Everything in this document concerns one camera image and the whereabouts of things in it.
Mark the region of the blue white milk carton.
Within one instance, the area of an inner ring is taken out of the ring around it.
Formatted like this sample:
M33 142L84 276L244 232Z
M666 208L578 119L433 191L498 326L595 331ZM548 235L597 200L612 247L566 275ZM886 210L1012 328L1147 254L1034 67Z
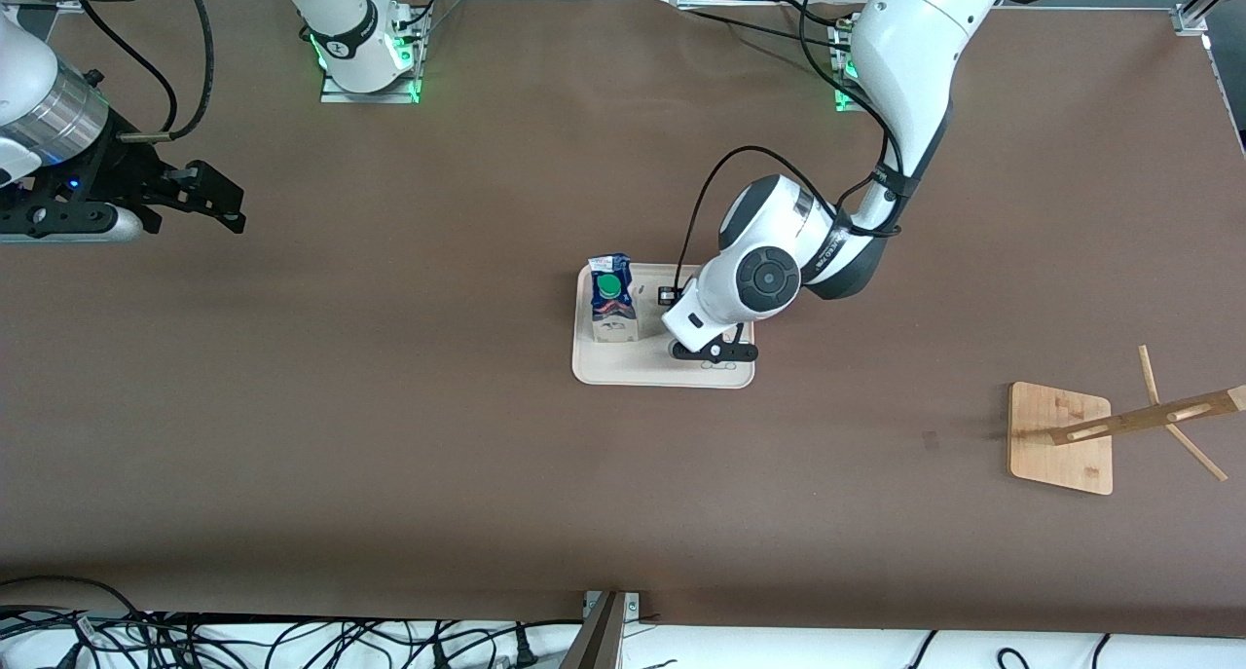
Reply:
M640 318L630 293L632 272L627 253L596 255L588 260L589 318L596 341L629 344L640 340Z

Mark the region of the cream rabbit print tray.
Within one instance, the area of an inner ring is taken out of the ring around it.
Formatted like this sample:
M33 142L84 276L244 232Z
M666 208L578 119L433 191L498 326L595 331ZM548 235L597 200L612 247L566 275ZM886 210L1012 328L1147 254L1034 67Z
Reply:
M630 265L629 292L638 314L638 340L602 344L591 321L592 278L582 267L574 292L572 372L579 382L596 386L694 387L736 390L753 382L756 363L678 361L672 358L674 338L660 321L667 311L657 301L658 287L672 287L673 264Z

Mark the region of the wooden mug tree stand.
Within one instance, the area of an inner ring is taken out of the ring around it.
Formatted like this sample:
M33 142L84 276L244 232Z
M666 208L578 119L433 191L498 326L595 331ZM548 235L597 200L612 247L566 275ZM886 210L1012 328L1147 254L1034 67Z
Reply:
M1163 429L1212 478L1229 481L1181 425L1246 414L1246 385L1163 401L1148 346L1138 348L1148 407L1113 414L1106 397L1045 385L1008 387L1008 473L1023 481L1087 495L1111 495L1114 442L1129 434Z

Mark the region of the aluminium profile post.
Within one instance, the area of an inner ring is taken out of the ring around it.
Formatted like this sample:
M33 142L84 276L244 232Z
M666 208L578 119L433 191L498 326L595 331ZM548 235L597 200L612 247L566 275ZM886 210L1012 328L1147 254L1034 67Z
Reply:
M587 592L584 620L558 669L621 669L625 625L640 620L637 592Z

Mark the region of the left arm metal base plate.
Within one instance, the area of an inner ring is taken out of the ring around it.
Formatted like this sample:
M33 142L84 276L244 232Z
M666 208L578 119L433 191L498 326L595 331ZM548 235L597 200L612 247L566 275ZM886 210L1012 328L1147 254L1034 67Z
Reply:
M837 17L832 25L826 27L829 65L831 65L835 80L832 87L836 92L837 110L858 111L858 113L873 116L872 102L860 83L858 64L854 57L854 32L861 17L861 11L850 12L844 17Z

